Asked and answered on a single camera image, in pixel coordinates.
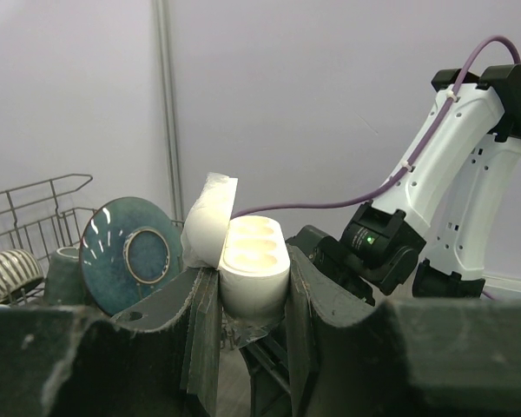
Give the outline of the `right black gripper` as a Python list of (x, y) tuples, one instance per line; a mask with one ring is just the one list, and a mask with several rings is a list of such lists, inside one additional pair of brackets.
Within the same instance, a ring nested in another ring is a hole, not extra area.
[(287, 351), (272, 336), (240, 348), (250, 380), (251, 416), (292, 416)]

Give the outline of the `white oval earbud case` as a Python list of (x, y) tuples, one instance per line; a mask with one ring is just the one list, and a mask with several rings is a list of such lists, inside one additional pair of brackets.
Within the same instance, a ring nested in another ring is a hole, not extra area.
[(213, 268), (229, 326), (244, 347), (283, 319), (291, 261), (280, 224), (233, 215), (238, 179), (209, 173), (181, 233), (183, 263)]

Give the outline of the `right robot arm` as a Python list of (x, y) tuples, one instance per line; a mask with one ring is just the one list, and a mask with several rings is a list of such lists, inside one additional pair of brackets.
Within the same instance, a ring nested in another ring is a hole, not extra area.
[(425, 147), (340, 237), (287, 242), (295, 416), (521, 416), (521, 301), (485, 301), (495, 214), (521, 157), (521, 64), (443, 69)]

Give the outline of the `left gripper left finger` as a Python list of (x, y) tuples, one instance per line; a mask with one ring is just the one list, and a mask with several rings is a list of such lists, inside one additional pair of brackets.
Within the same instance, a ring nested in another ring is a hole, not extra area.
[(218, 273), (190, 268), (112, 318), (0, 308), (0, 416), (213, 416)]

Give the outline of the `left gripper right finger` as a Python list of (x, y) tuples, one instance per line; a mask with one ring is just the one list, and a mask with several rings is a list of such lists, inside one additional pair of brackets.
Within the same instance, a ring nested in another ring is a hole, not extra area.
[(521, 301), (371, 307), (288, 253), (294, 415), (521, 416)]

